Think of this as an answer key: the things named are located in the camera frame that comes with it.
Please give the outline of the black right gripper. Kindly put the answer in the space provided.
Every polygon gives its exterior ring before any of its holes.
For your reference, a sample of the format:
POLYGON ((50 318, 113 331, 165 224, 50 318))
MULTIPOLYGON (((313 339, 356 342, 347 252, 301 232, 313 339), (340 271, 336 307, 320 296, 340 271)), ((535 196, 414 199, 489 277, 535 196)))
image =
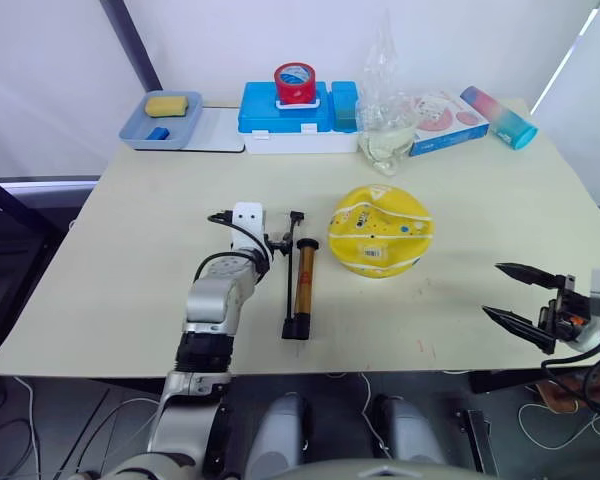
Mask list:
POLYGON ((496 263, 505 275, 527 285, 556 290, 556 297, 540 309, 538 327, 512 311, 483 306, 482 310, 509 333, 534 344, 543 353, 554 353, 556 339, 570 346, 584 346, 592 325, 590 300, 574 290, 572 275, 554 275, 519 263, 496 263))

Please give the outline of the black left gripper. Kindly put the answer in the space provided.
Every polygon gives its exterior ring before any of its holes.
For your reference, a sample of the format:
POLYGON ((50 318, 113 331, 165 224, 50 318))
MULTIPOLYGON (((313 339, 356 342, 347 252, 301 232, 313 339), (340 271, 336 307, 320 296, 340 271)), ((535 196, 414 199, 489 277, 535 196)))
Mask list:
POLYGON ((262 246, 266 249, 268 258, 272 260, 274 258, 274 252, 278 251, 282 256, 290 255, 293 251, 292 235, 290 232, 276 232, 271 235, 271 239, 268 233, 263 232, 260 235, 260 241, 262 246))

